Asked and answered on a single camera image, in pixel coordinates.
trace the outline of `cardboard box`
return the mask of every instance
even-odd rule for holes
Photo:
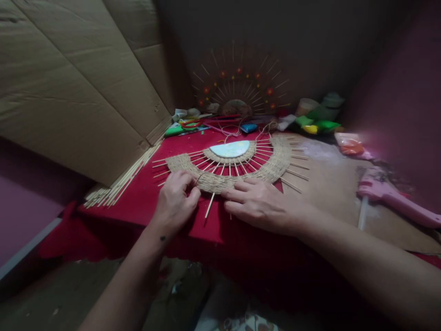
[[[171,115],[194,105],[184,56],[151,0],[103,0]]]
[[[101,0],[0,3],[0,136],[111,185],[170,114]]]

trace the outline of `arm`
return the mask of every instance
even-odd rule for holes
[[[201,192],[195,184],[196,179],[185,171],[172,173],[167,178],[153,218],[87,315],[80,331],[142,328],[164,249],[198,204]],[[187,187],[193,187],[188,197]]]
[[[370,303],[407,329],[441,325],[441,272],[421,259],[340,222],[256,179],[222,192],[227,212],[295,236],[328,260]]]

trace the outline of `left hand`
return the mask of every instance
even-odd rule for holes
[[[188,187],[192,187],[187,196]],[[155,229],[161,241],[171,239],[184,226],[198,205],[201,191],[193,174],[172,172],[159,192],[155,214],[149,228]]]

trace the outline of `forearm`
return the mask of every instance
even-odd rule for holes
[[[367,300],[406,328],[441,322],[441,272],[419,258],[319,211],[295,235]]]
[[[165,246],[166,241],[147,227],[80,330],[140,330],[153,300]]]

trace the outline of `pile of bamboo sticks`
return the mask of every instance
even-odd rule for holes
[[[84,206],[86,208],[90,207],[100,207],[102,205],[113,206],[121,198],[124,191],[132,182],[133,178],[139,173],[139,171],[147,164],[150,158],[158,150],[161,142],[158,142],[156,146],[151,147],[147,150],[143,156],[141,156],[133,165],[130,167],[120,178],[114,183],[112,188],[108,188],[102,184],[95,185],[89,193],[86,195]]]

